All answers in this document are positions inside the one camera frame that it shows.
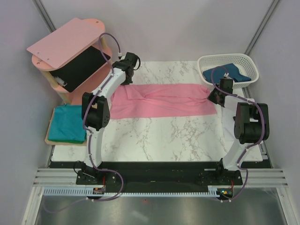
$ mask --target teal cloth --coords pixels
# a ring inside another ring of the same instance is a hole
[[[86,131],[81,119],[81,105],[62,105],[54,109],[48,140],[54,142],[83,143]]]
[[[251,81],[250,77],[244,76],[240,74],[239,68],[237,68],[233,63],[223,65],[229,73],[229,77],[232,78],[235,82],[246,82]],[[213,69],[205,70],[203,72],[203,76],[205,77],[206,81],[209,83],[211,82],[211,72]],[[213,81],[214,83],[220,83],[220,79],[224,78],[225,70],[224,68],[218,67],[214,70],[213,74]]]

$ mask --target marble tabletop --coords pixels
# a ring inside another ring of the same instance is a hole
[[[134,84],[201,84],[196,61],[142,62]],[[243,95],[241,89],[234,92]],[[233,142],[224,139],[222,110],[205,116],[110,120],[102,143],[103,161],[219,161]],[[55,146],[52,161],[84,160],[83,146]],[[246,161],[262,161],[258,146]]]

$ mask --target pink cloth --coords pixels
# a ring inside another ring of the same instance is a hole
[[[199,84],[120,86],[112,96],[111,119],[215,114],[209,93]]]

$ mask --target gray floor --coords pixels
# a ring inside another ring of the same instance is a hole
[[[47,196],[49,210],[82,197]],[[246,189],[232,203],[206,198],[123,197],[78,203],[60,213],[40,210],[43,225],[286,225],[275,189]]]

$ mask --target plastic basket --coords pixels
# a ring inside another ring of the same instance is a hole
[[[248,76],[251,81],[234,82],[233,88],[245,88],[249,84],[258,80],[259,74],[253,60],[245,54],[221,54],[221,55],[207,55],[198,59],[198,71],[202,80],[202,85],[212,90],[214,87],[212,83],[205,80],[203,71],[212,69],[217,66],[233,63],[240,71],[240,74]]]

